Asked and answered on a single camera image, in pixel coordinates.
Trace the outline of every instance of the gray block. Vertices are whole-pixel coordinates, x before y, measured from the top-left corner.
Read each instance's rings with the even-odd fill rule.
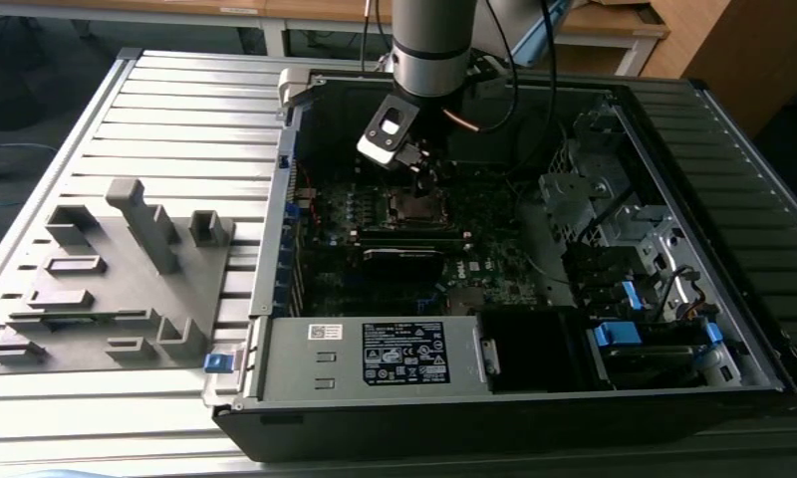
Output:
[[[137,314],[137,311],[122,311],[116,314],[116,325],[128,330],[156,329],[162,317],[156,310],[149,309]]]
[[[198,247],[222,247],[229,242],[221,220],[214,211],[196,211],[189,222],[189,232]]]
[[[53,328],[42,317],[29,317],[21,319],[12,319],[5,322],[5,326],[10,327],[18,334],[30,334],[33,332],[53,332]]]
[[[186,319],[184,331],[180,332],[172,321],[162,318],[157,345],[172,359],[193,359],[205,352],[206,338],[192,319]]]
[[[45,228],[62,247],[88,246],[85,232],[97,227],[97,219],[85,206],[57,206]]]
[[[172,221],[162,206],[145,204],[145,187],[134,178],[113,179],[106,202],[118,208],[130,226],[130,233],[148,253],[160,274],[172,274],[178,269],[177,256],[169,247]]]
[[[106,262],[101,256],[53,257],[44,269],[53,276],[102,274],[106,272]]]
[[[34,291],[85,290],[94,301],[82,309],[38,309],[33,312],[22,307],[22,311],[9,312],[9,320],[20,320],[18,329],[24,332],[6,327],[2,342],[34,342],[46,350],[46,360],[0,362],[0,373],[182,368],[200,367],[202,363],[202,351],[189,358],[170,357],[157,345],[157,334],[162,317],[169,318],[177,331],[186,329],[186,319],[190,318],[190,327],[200,330],[198,339],[212,337],[229,244],[196,247],[189,237],[190,218],[172,218],[176,237],[181,239],[169,247],[177,254],[180,269],[161,275],[133,239],[124,217],[104,216],[97,221],[98,227],[85,234],[92,247],[81,248],[90,252],[76,248],[69,251],[53,244],[48,257],[100,254],[106,260],[105,274],[53,275],[40,270],[30,287]],[[232,233],[232,220],[221,219],[221,222],[224,230]],[[156,351],[154,357],[113,360],[105,353],[108,339],[120,337],[144,337]],[[189,344],[170,346],[176,349]]]
[[[34,342],[0,344],[0,363],[4,365],[26,365],[45,359],[46,352]]]
[[[157,351],[144,337],[109,337],[104,352],[116,361],[153,359]]]
[[[86,290],[78,291],[33,291],[26,305],[33,309],[88,309],[94,296]]]

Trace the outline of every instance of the black cable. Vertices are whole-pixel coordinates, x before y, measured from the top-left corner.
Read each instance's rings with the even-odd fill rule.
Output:
[[[377,32],[381,35],[381,41],[384,42],[384,48],[387,49],[387,53],[389,53],[393,49],[393,46],[389,44],[387,40],[387,34],[384,33],[384,24],[381,23],[381,0],[375,0],[375,21],[377,23]]]
[[[544,130],[537,139],[537,144],[532,148],[532,152],[527,154],[527,157],[511,168],[505,173],[511,176],[517,169],[529,161],[532,157],[537,155],[544,144],[547,144],[547,136],[549,135],[551,124],[556,116],[556,102],[559,99],[559,56],[556,54],[556,35],[553,32],[553,19],[549,13],[549,3],[547,0],[541,0],[541,10],[544,11],[544,27],[547,28],[547,37],[549,39],[549,107],[547,109],[547,122],[544,124]]]
[[[372,3],[367,0],[367,13],[363,17],[363,40],[360,41],[360,71],[367,71],[367,35],[369,33],[369,13],[372,13]]]
[[[669,291],[672,291],[673,289],[673,281],[676,281],[676,278],[688,271],[693,271],[693,268],[683,264],[673,270],[669,277],[667,278],[667,282],[664,283],[664,287],[661,288],[659,302],[655,305],[655,315],[652,316],[653,322],[659,322],[661,314],[664,313],[664,304],[667,304],[667,299],[669,298]]]
[[[505,53],[508,54],[508,63],[511,65],[511,75],[512,75],[511,106],[508,107],[508,112],[505,113],[505,117],[503,119],[500,119],[500,122],[497,122],[492,126],[485,126],[485,127],[480,127],[480,126],[472,124],[465,119],[459,117],[455,113],[452,113],[449,110],[443,109],[443,113],[449,118],[449,120],[456,122],[460,126],[463,126],[469,131],[479,132],[481,134],[487,134],[493,131],[497,131],[503,128],[503,126],[505,124],[508,124],[508,121],[511,121],[511,118],[515,116],[515,112],[517,111],[517,103],[520,102],[520,79],[517,76],[517,64],[515,63],[515,55],[511,51],[511,45],[508,44],[508,37],[505,36],[505,30],[503,29],[503,24],[500,23],[500,18],[496,16],[496,12],[493,11],[493,5],[491,5],[491,0],[485,0],[485,2],[488,4],[488,10],[491,11],[491,16],[493,17],[493,23],[496,24],[496,29],[499,30],[500,37],[503,38],[503,45],[505,46]],[[547,20],[549,20],[549,9],[548,8],[544,9],[544,16],[545,16]]]
[[[583,229],[580,231],[579,236],[576,236],[577,243],[583,242],[583,239],[585,239],[585,236],[588,236],[588,233],[595,229],[595,227],[597,227],[600,224],[603,224],[604,221],[608,219],[608,217],[613,214],[613,212],[620,209],[620,207],[625,203],[625,200],[628,199],[629,196],[632,196],[633,193],[635,193],[635,188],[632,186],[629,186],[625,189],[625,191],[620,194],[620,196],[617,196],[613,199],[613,201],[611,202],[608,207],[603,210],[603,212],[600,214],[597,214],[597,217],[595,217],[591,220],[591,222],[585,226],[585,229]]]

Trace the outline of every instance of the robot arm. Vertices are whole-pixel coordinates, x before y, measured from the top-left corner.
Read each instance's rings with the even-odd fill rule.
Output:
[[[572,0],[547,2],[553,3],[549,20],[556,25]],[[479,130],[459,117],[464,87],[472,82],[471,48],[508,56],[504,34],[516,62],[529,65],[547,45],[543,7],[544,0],[393,1],[395,88],[357,142],[377,164],[404,165],[436,181],[437,159],[456,124]]]

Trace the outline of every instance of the wooden furniture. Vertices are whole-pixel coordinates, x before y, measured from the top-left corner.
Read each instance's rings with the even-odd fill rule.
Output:
[[[0,0],[0,15],[260,28],[268,55],[282,57],[289,30],[360,32],[364,6],[365,0]],[[391,32],[392,0],[381,0],[380,9]],[[372,21],[369,33],[376,32]],[[637,75],[667,33],[664,25],[644,23],[631,8],[593,4],[571,13],[559,43],[579,47],[573,58],[581,47],[608,49],[603,72]],[[587,58],[593,65],[593,56]]]
[[[381,22],[389,31],[392,1],[381,0],[380,8]],[[360,23],[364,21],[364,9],[365,0],[266,0],[261,24],[268,27],[268,55],[285,56],[282,35],[289,30],[359,32]],[[373,20],[369,31],[376,32]],[[631,7],[604,7],[592,4],[571,12],[557,42],[563,45],[619,51],[616,67],[604,73],[636,76],[657,40],[667,37],[668,32],[665,25],[645,23]]]
[[[0,15],[257,27],[265,0],[0,0]]]
[[[652,0],[672,34],[641,74],[696,78],[752,136],[797,92],[797,0]]]

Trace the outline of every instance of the blue tab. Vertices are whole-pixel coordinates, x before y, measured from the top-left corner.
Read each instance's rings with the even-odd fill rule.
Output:
[[[623,281],[623,289],[628,295],[628,304],[636,311],[640,311],[643,309],[643,303],[640,302],[640,297],[637,296],[637,291],[635,290],[635,284],[632,281]]]
[[[228,354],[206,354],[202,360],[205,373],[233,373],[233,356]]]
[[[285,213],[289,219],[297,219],[301,215],[301,208],[297,207],[297,204],[286,202]]]
[[[723,333],[717,324],[712,324],[711,322],[705,325],[705,333],[708,334],[708,339],[713,344],[723,342]]]
[[[595,338],[600,347],[641,344],[635,322],[604,322],[595,329]]]

